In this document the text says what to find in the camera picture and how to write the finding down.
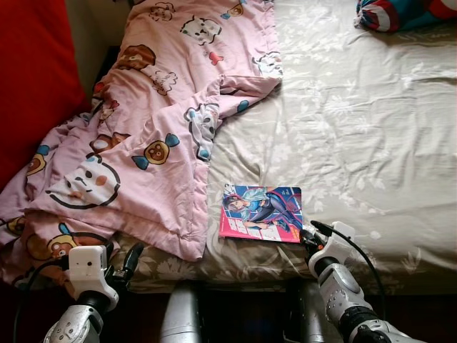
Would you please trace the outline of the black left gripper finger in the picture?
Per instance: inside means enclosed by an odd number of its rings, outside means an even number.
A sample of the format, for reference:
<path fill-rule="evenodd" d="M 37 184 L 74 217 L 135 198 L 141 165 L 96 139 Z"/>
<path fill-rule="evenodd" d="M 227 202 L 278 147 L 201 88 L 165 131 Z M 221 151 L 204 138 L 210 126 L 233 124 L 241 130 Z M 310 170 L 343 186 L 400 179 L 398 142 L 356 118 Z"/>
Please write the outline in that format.
<path fill-rule="evenodd" d="M 125 256 L 125 279 L 133 278 L 135 271 L 137 270 L 141 254 L 143 254 L 146 245 L 144 243 L 135 243 L 132 248 L 129 249 Z"/>

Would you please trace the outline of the colourful anime cover book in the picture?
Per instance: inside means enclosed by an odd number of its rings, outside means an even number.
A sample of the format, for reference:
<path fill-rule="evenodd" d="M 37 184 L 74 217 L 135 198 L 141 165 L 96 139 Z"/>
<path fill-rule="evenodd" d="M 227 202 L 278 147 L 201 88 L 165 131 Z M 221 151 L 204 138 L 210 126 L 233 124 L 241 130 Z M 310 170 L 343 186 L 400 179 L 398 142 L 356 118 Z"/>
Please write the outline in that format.
<path fill-rule="evenodd" d="M 225 185 L 220 205 L 221 238 L 300 242 L 300 187 Z"/>

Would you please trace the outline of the silver robot right leg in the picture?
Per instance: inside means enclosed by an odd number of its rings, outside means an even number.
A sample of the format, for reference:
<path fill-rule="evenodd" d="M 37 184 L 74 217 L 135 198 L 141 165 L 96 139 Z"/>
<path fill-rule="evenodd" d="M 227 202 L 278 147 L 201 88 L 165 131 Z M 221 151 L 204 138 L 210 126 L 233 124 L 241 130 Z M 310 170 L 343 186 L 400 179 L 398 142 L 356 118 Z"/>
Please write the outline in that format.
<path fill-rule="evenodd" d="M 283 329 L 284 343 L 334 343 L 334 328 L 326 321 L 317 283 L 291 279 L 285 293 L 290 304 Z"/>

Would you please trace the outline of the beige floral bed sheet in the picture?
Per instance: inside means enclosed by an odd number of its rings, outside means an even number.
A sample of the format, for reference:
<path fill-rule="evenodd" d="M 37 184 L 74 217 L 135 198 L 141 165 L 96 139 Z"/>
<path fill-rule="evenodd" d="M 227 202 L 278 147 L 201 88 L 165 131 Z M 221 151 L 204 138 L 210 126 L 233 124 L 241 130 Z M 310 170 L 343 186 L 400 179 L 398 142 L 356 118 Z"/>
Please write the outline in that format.
<path fill-rule="evenodd" d="M 345 222 L 389 295 L 455 294 L 457 45 L 453 24 L 356 26 L 357 0 L 275 0 L 283 81 L 216 134 L 198 262 L 147 248 L 131 282 L 277 288 L 308 278 L 290 243 L 219 237 L 225 184 L 300 187 L 307 220 Z"/>

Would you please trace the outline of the pink cartoon print blanket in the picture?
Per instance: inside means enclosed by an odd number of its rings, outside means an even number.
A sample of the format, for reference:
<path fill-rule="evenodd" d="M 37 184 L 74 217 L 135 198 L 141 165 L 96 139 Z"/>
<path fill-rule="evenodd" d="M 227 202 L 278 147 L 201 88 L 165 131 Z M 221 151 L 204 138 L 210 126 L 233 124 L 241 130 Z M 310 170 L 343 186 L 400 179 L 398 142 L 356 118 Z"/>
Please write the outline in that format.
<path fill-rule="evenodd" d="M 195 262 L 206 247 L 208 175 L 226 118 L 283 78 L 275 0 L 143 0 L 118 58 L 81 112 L 48 131 L 0 191 L 0 281 L 128 235 Z"/>

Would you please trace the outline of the red fabric cushion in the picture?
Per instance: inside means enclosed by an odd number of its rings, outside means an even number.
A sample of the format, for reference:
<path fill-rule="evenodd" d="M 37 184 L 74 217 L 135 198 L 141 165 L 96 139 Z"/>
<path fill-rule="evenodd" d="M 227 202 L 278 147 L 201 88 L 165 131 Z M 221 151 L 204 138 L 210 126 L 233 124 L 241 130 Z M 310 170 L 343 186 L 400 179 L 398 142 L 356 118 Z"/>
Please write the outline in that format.
<path fill-rule="evenodd" d="M 0 189 L 87 107 L 64 0 L 0 0 Z"/>

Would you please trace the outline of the red white blue striped pillow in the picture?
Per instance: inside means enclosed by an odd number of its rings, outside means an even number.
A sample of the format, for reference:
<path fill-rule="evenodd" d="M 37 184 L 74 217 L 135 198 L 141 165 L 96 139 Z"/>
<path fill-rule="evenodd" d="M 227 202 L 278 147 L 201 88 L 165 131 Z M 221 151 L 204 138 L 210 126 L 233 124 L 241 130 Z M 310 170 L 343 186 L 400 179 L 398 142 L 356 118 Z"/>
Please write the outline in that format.
<path fill-rule="evenodd" d="M 372 31 L 395 33 L 457 17 L 457 0 L 357 0 L 357 23 Z"/>

